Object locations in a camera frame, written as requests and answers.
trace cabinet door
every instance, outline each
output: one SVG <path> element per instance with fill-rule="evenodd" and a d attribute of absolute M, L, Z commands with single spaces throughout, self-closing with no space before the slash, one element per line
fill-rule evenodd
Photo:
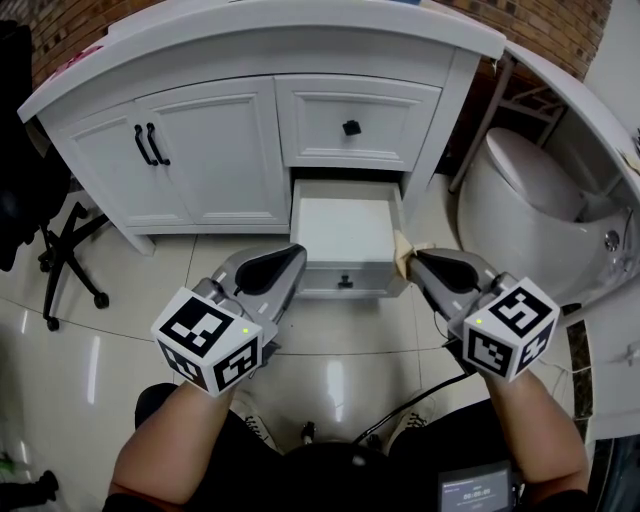
<path fill-rule="evenodd" d="M 127 226 L 192 224 L 180 196 L 161 165 L 148 165 L 136 144 L 138 136 L 150 159 L 137 107 L 127 103 L 82 119 L 63 129 L 86 177 L 121 213 Z"/>
<path fill-rule="evenodd" d="M 272 78 L 197 84 L 136 101 L 196 223 L 289 223 Z"/>

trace drawer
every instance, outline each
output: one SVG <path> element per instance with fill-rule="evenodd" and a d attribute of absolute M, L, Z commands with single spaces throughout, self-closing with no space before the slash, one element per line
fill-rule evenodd
<path fill-rule="evenodd" d="M 285 165 L 413 170 L 441 89 L 338 75 L 277 76 Z"/>
<path fill-rule="evenodd" d="M 397 297 L 405 286 L 393 266 L 377 270 L 307 268 L 298 297 L 313 299 L 372 299 Z"/>
<path fill-rule="evenodd" d="M 295 182 L 291 241 L 307 250 L 298 295 L 308 298 L 396 297 L 393 230 L 404 217 L 398 185 L 333 180 Z"/>

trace black office chair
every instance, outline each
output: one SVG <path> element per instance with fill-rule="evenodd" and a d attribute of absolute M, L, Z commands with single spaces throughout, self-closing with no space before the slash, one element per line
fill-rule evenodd
<path fill-rule="evenodd" d="M 48 230 L 49 221 L 58 215 L 69 192 L 71 171 L 53 145 L 44 158 L 40 156 L 16 112 L 31 93 L 30 59 L 28 27 L 0 23 L 0 126 L 4 128 L 0 155 L 0 270 L 11 270 L 18 247 L 30 244 L 36 231 L 42 231 L 47 250 L 38 260 L 40 270 L 49 272 L 42 316 L 49 330 L 56 331 L 60 323 L 51 316 L 51 305 L 65 263 L 93 294 L 98 309 L 109 306 L 107 294 L 93 285 L 73 254 L 80 242 L 109 219 L 100 215 L 74 231 L 76 219 L 88 215 L 76 203 L 59 237 Z M 29 74 L 28 81 L 24 79 L 25 72 Z"/>

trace tiled floor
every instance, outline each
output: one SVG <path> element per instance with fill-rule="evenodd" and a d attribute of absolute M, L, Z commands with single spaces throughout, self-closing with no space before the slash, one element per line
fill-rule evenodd
<path fill-rule="evenodd" d="M 444 178 L 434 178 L 407 227 L 412 241 L 457 246 L 446 186 Z M 60 229 L 77 198 L 70 197 L 52 229 Z M 80 200 L 87 204 L 86 196 Z M 36 264 L 41 238 L 22 247 L 13 270 L 0 274 L 0 449 L 26 458 L 18 478 L 37 478 L 51 468 L 62 484 L 56 509 L 99 510 L 118 451 L 133 431 L 139 393 L 174 380 L 150 342 L 155 316 L 179 286 L 194 286 L 234 251 L 286 240 L 160 237 L 147 258 L 113 227 L 104 229 L 77 255 L 111 305 L 95 309 L 77 278 L 67 275 L 56 299 L 56 333 L 40 315 L 46 286 Z M 390 300 L 294 301 L 279 342 L 282 350 L 243 387 L 284 449 L 297 445 L 306 421 L 316 423 L 318 439 L 350 440 L 416 390 L 459 373 L 446 349 L 438 348 L 443 339 L 433 313 L 413 286 Z M 566 337 L 556 337 L 545 359 L 571 366 Z M 534 371 L 572 413 L 570 376 L 540 364 Z M 488 394 L 476 376 L 434 396 L 440 417 Z"/>

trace open drawer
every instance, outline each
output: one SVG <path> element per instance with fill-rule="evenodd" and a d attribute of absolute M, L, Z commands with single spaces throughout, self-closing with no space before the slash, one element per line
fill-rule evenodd
<path fill-rule="evenodd" d="M 398 185 L 297 180 L 291 241 L 307 249 L 299 297 L 397 297 L 406 287 L 395 270 L 393 230 L 403 230 Z"/>

